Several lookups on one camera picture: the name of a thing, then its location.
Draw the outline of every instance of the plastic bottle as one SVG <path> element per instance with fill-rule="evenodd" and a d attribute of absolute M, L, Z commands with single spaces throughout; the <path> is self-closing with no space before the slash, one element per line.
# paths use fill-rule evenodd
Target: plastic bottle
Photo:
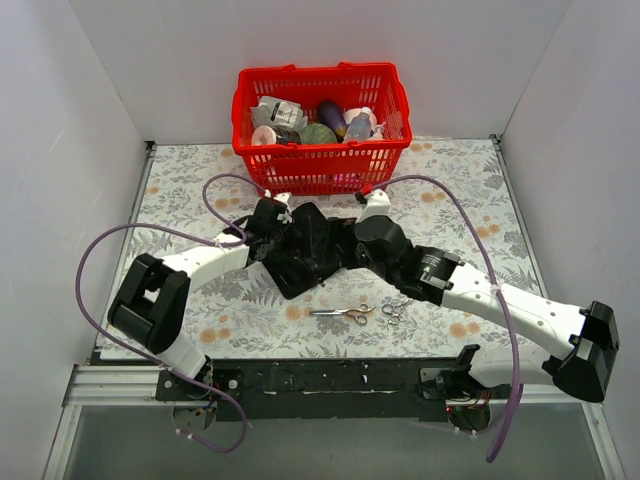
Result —
<path fill-rule="evenodd" d="M 371 109 L 362 107 L 360 114 L 351 121 L 351 125 L 347 129 L 344 136 L 344 142 L 356 141 L 365 142 L 371 134 Z"/>

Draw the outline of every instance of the purple eggplant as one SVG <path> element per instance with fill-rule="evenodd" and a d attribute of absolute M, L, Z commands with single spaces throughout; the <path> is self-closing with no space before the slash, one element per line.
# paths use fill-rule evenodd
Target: purple eggplant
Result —
<path fill-rule="evenodd" d="M 331 100 L 323 100 L 318 105 L 316 113 L 320 123 L 333 130 L 333 133 L 342 141 L 342 138 L 347 133 L 347 124 L 344 121 L 340 106 Z"/>

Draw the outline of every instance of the gray floor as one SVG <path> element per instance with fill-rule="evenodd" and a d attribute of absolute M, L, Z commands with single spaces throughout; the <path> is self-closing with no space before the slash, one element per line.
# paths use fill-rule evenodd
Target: gray floor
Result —
<path fill-rule="evenodd" d="M 212 453 L 175 434 L 167 407 L 85 407 L 67 479 L 604 478 L 579 404 L 522 405 L 498 460 L 477 441 L 412 420 L 254 421 L 245 444 Z M 229 444 L 238 424 L 207 434 Z"/>

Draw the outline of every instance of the table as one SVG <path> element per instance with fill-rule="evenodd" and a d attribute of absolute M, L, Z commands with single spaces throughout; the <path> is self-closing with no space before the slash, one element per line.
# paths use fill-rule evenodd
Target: table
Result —
<path fill-rule="evenodd" d="M 213 238 L 222 223 L 204 207 L 201 188 L 211 176 L 246 175 L 230 145 L 160 146 L 152 160 L 138 221 L 156 223 Z M 394 176 L 422 173 L 446 184 L 460 199 L 494 262 L 499 278 L 540 294 L 533 262 L 491 140 L 416 138 L 398 162 Z M 417 245 L 435 246 L 460 255 L 485 270 L 482 257 L 457 210 L 444 192 L 417 181 L 387 190 L 389 216 Z M 230 218 L 253 211 L 255 189 L 235 179 L 211 186 L 209 198 Z M 313 201 L 327 216 L 356 217 L 361 206 L 351 195 L 294 198 L 291 206 Z M 122 280 L 133 258 L 193 247 L 165 233 L 136 229 L 126 246 L 126 262 L 116 275 Z M 305 294 L 287 301 L 262 265 L 215 279 L 189 298 L 183 331 L 211 358 L 376 358 L 455 357 L 469 343 L 509 344 L 507 331 L 464 312 L 413 302 L 399 326 L 387 328 L 380 307 L 401 298 L 392 286 L 365 270 L 341 271 Z M 311 317 L 314 309 L 376 306 L 361 327 L 348 318 Z M 112 329 L 112 333 L 122 335 Z M 529 343 L 520 338 L 519 343 Z M 103 360 L 134 357 L 111 342 Z"/>

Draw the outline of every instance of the green ball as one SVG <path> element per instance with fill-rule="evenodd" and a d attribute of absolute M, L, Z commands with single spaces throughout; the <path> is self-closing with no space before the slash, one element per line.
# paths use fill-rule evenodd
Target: green ball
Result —
<path fill-rule="evenodd" d="M 338 143 L 336 134 L 326 125 L 310 123 L 300 132 L 303 145 L 321 145 L 324 143 Z"/>

